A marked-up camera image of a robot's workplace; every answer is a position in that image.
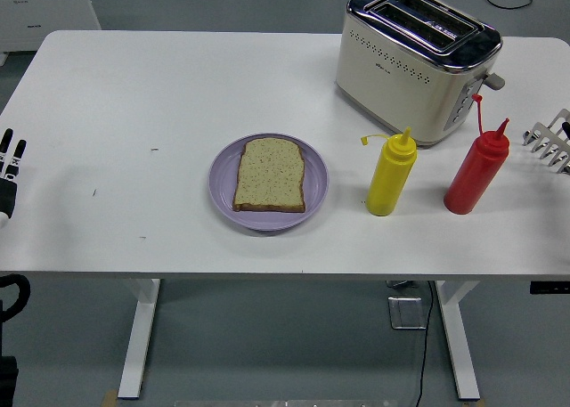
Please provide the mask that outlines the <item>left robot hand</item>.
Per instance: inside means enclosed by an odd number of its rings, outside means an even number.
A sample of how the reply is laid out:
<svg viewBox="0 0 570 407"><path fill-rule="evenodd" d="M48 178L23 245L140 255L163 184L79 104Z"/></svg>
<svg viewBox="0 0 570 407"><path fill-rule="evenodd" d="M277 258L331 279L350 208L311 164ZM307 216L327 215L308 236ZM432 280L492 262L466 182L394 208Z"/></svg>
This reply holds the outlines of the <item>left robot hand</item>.
<svg viewBox="0 0 570 407"><path fill-rule="evenodd" d="M7 128L1 138L1 228L8 224L15 209L18 189L16 177L27 146L27 142L20 139L13 154L8 155L12 137L13 130Z"/></svg>

